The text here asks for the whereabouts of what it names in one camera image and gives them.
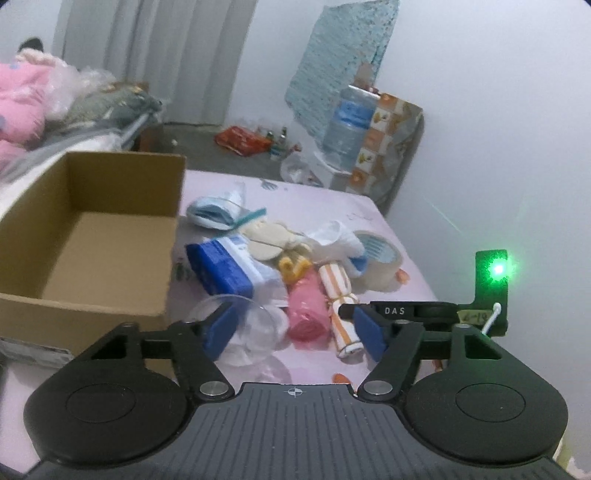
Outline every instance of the open brown box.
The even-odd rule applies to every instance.
[[[75,356],[123,322],[164,328],[183,175],[177,155],[51,166],[0,219],[0,337]]]

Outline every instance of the pink tablecloth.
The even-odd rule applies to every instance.
[[[236,182],[240,181],[246,185],[246,208],[266,207],[270,220],[280,220],[292,230],[309,231],[328,220],[337,219],[353,231],[375,232],[396,245],[404,256],[402,269],[409,274],[410,282],[392,293],[366,291],[360,295],[362,301],[435,300],[419,269],[409,259],[403,245],[368,198],[287,183],[273,183],[276,187],[273,188],[258,179],[188,171],[180,212],[184,213],[187,205],[195,198],[222,194],[233,189]],[[182,220],[181,218],[173,258],[182,254],[185,243],[203,238],[201,232]],[[169,316],[173,320],[184,318],[204,295],[196,281],[172,283]],[[354,363],[344,363],[336,358],[333,348],[303,352],[288,345],[277,351],[263,365],[243,369],[222,368],[222,371],[236,389],[243,381],[330,383],[336,373],[346,375],[356,387],[371,368],[372,364],[366,357],[358,358]],[[19,472],[28,471],[38,462],[22,422],[22,409],[28,396],[52,373],[51,370],[28,365],[9,365],[7,369],[0,400],[0,463]]]

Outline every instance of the striped towel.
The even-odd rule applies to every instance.
[[[330,320],[335,336],[337,356],[345,358],[363,349],[363,344],[352,322],[344,322],[339,317],[339,307],[345,303],[359,303],[353,294],[351,281],[345,269],[338,262],[331,262],[319,268],[318,274],[330,299]]]

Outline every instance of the gray floor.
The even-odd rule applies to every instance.
[[[214,171],[280,181],[280,162],[272,161],[268,153],[241,157],[218,146],[212,127],[165,125],[161,151],[187,157],[189,170]]]

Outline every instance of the blue bottle label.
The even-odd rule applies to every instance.
[[[339,107],[335,110],[333,120],[352,127],[368,130],[371,126],[371,119],[374,115],[374,109],[351,102],[341,100]]]

